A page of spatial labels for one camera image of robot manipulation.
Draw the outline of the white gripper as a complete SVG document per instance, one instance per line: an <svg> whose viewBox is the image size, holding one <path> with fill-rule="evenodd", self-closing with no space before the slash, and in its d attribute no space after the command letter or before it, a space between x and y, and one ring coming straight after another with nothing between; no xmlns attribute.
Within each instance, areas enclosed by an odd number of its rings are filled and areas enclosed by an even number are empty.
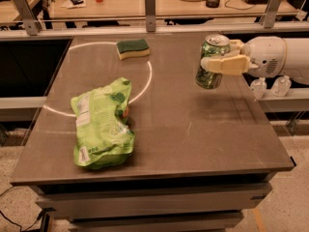
<svg viewBox="0 0 309 232"><path fill-rule="evenodd" d="M201 67L211 73L241 75L248 72L254 77L275 77L284 66L286 43L278 37L257 37L246 44L230 40L230 54L232 57L204 57Z"/></svg>

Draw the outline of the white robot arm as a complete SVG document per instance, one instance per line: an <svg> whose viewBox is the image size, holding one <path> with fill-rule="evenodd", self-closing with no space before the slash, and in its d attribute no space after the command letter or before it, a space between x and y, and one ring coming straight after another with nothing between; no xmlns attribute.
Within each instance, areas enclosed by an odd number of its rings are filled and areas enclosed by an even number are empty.
<svg viewBox="0 0 309 232"><path fill-rule="evenodd" d="M203 56L200 67L216 74L273 78L286 75L295 82L308 83L309 39L256 37L247 43L228 40L228 53Z"/></svg>

